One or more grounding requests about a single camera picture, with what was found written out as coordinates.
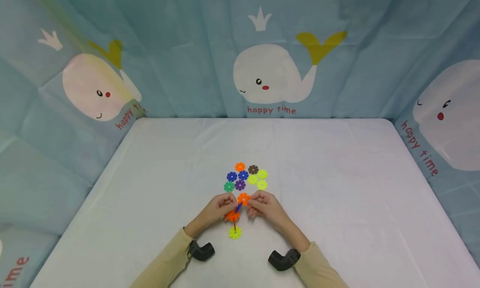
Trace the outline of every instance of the yellow snowflake piece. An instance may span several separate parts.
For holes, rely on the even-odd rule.
[[[237,240],[241,237],[241,228],[237,227],[237,230],[235,230],[235,227],[230,228],[228,235],[230,236],[231,240]]]
[[[247,182],[249,184],[257,184],[258,182],[258,177],[256,175],[250,175],[248,178],[247,178]]]
[[[268,177],[268,172],[263,169],[260,169],[260,171],[257,174],[257,177],[260,179],[266,179]]]
[[[267,189],[267,187],[268,187],[267,181],[262,180],[262,179],[258,181],[258,183],[257,183],[257,188],[258,188],[259,190],[265,190],[265,189]]]

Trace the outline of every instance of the black device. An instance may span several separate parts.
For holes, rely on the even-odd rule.
[[[285,271],[295,265],[300,259],[300,256],[300,253],[294,249],[287,251],[285,257],[274,250],[270,254],[268,262],[278,271]]]
[[[199,261],[206,261],[210,259],[215,254],[215,249],[213,248],[211,243],[207,243],[200,247],[196,240],[193,240],[190,243],[190,247],[188,248],[188,252],[192,257]]]

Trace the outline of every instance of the beige sleeve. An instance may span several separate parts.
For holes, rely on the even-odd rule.
[[[193,238],[180,231],[133,281],[130,288],[167,288],[189,261],[188,248]]]
[[[309,249],[301,254],[300,260],[294,266],[308,288],[348,288],[316,243],[310,244]]]

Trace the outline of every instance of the plastic snowflake toy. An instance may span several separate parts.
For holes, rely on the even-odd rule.
[[[228,231],[228,236],[230,236],[231,240],[237,240],[238,238],[241,237],[241,228],[235,227],[230,228],[230,231]]]
[[[223,185],[223,189],[225,190],[225,192],[231,192],[235,189],[235,184],[232,182],[226,182]]]
[[[242,180],[238,180],[235,182],[235,189],[241,191],[243,189],[245,189],[245,182],[242,181]]]
[[[260,179],[266,179],[268,177],[268,172],[263,169],[260,169],[260,171],[257,174],[257,177]]]
[[[235,172],[230,172],[227,174],[227,180],[234,182],[237,179],[237,174]]]
[[[239,173],[239,179],[240,179],[240,180],[246,180],[247,178],[248,178],[248,172],[246,172],[245,170],[240,171],[240,173]]]
[[[246,206],[250,196],[247,193],[241,193],[237,198],[238,203],[241,203],[242,206]]]
[[[245,170],[245,164],[243,164],[242,162],[237,163],[235,165],[235,170],[237,170],[238,172]]]
[[[252,166],[248,167],[248,173],[257,174],[258,173],[258,167],[256,167],[255,165],[252,165]]]
[[[257,184],[258,177],[256,175],[250,175],[247,181],[249,184]]]
[[[268,183],[265,180],[259,180],[257,183],[257,188],[259,190],[265,190],[268,187]]]
[[[230,222],[236,222],[240,218],[240,213],[235,213],[235,210],[230,211],[225,215],[225,219],[227,219]]]

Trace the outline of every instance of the white crown drawing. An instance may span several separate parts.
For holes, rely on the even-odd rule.
[[[57,37],[57,32],[53,31],[52,35],[48,34],[48,32],[44,31],[43,28],[41,28],[41,31],[44,35],[45,38],[41,38],[38,40],[39,43],[43,43],[45,45],[49,45],[50,47],[54,48],[56,51],[59,51],[60,49],[63,48],[63,45],[59,41],[59,38]]]
[[[260,6],[260,9],[258,10],[258,15],[257,17],[253,15],[249,15],[248,17],[252,19],[253,24],[255,25],[256,31],[265,31],[265,28],[267,26],[268,19],[272,16],[271,13],[263,17],[263,12],[262,12],[262,7]]]

